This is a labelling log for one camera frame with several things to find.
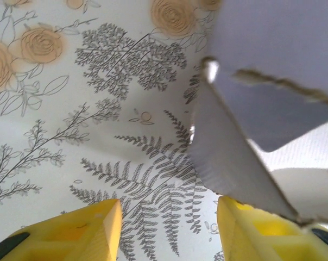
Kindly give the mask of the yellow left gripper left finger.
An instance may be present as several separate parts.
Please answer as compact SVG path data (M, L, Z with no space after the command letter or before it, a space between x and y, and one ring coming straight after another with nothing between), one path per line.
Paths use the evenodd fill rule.
M114 261L121 228L120 200L104 200L12 233L0 242L0 260Z

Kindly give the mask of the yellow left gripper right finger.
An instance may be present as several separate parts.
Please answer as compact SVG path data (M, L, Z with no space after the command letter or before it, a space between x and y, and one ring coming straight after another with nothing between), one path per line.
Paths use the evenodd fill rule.
M217 223L225 260L328 260L328 244L275 214L218 199Z

